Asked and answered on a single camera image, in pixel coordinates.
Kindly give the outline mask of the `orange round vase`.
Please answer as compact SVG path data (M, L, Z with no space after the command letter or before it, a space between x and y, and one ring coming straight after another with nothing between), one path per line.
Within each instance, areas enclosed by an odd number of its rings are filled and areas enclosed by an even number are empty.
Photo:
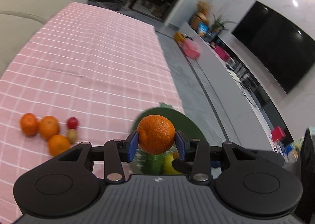
M209 20L203 12L196 12L191 18L190 26L196 31L200 23L208 26Z

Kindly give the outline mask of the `pink checkered tablecloth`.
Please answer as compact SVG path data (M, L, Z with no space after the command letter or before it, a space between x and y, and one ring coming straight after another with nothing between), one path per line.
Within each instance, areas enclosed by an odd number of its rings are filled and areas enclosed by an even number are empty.
M20 119L55 117L60 134L79 121L78 140L125 139L144 111L182 102L155 27L117 12L71 3L51 18L1 77L1 223L20 216L13 185L50 159L46 141Z

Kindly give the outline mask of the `black television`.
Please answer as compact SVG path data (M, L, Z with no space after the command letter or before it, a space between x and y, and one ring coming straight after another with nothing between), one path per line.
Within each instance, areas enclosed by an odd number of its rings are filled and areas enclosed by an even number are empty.
M314 65L314 40L293 22L256 1L232 34L289 93Z

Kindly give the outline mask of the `orange box on floor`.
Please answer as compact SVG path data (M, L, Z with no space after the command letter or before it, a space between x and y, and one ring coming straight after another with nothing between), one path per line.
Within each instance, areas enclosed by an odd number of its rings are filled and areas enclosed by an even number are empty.
M178 45L181 45L186 40L185 36L178 31L175 32L173 38Z

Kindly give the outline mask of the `blue snack bag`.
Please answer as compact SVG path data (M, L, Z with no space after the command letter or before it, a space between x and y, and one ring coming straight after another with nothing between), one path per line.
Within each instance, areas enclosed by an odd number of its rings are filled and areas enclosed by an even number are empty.
M205 36L208 33L209 27L207 24L200 22L197 26L197 34L200 37Z

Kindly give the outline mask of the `beige sofa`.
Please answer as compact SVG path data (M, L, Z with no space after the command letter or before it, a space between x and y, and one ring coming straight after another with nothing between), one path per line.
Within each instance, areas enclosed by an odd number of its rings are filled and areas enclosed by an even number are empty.
M28 40L71 2L88 0L1 0L1 72Z

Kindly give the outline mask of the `yellow green pear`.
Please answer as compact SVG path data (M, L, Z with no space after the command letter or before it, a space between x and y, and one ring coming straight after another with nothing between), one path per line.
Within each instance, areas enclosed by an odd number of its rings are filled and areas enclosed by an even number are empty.
M178 172L177 170L175 170L172 166L173 160L177 158L179 158L179 153L177 150L166 154L166 156L164 157L164 162L163 162L164 175L181 175L182 174L181 172Z

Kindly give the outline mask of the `brown kiwi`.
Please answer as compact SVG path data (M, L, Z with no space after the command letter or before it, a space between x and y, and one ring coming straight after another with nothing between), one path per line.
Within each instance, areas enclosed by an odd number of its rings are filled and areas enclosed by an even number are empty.
M69 129L69 130L67 131L66 137L67 137L67 139L69 140L69 142L70 142L71 144L74 144L74 143L77 141L77 137L78 137L78 135L77 135L77 130L75 130L75 129Z

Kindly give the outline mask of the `white tv console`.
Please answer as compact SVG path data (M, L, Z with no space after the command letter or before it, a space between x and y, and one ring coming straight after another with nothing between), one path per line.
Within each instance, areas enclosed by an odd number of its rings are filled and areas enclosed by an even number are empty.
M232 58L223 60L197 33L184 23L179 30L197 44L199 73L210 87L210 94L219 106L219 117L231 134L229 138L245 148L274 150L287 146L293 138L277 110L269 117L252 92L251 77Z

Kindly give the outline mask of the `large orange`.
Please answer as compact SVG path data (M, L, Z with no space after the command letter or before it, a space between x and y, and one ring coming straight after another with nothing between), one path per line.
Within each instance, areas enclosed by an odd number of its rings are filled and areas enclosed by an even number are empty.
M139 147L147 153L159 155L173 146L176 130L169 119L149 115L139 122L137 133Z

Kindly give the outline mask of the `red cherry tomato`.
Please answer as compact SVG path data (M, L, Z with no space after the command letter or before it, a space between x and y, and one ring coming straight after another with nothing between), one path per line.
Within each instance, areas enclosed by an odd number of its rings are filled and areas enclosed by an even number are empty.
M68 127L68 129L75 130L75 129L77 129L78 125L79 125L79 121L75 117L70 117L67 120L67 127Z

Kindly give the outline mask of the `green cucumber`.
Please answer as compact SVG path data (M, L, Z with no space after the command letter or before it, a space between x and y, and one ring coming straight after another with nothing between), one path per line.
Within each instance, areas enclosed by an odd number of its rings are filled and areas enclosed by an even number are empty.
M163 173L164 158L166 154L153 155L140 151L140 165L145 175L160 175Z

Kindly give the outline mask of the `pink storage box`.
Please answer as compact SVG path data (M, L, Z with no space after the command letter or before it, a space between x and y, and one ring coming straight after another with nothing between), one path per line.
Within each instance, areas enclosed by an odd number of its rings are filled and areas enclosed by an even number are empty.
M200 47L197 45L196 42L194 42L191 39L186 39L183 43L182 43L182 47L181 47L183 53L191 58L191 59L198 59L200 54L201 54L201 50Z

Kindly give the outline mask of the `potted green plant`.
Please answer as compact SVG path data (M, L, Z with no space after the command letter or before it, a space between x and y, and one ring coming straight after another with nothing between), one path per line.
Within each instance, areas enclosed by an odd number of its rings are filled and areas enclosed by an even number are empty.
M219 15L218 17L216 17L214 14L212 15L214 18L214 22L209 28L211 34L214 33L219 34L222 31L227 30L226 28L227 24L236 24L236 22L234 21L225 20L224 18L222 18L222 15Z

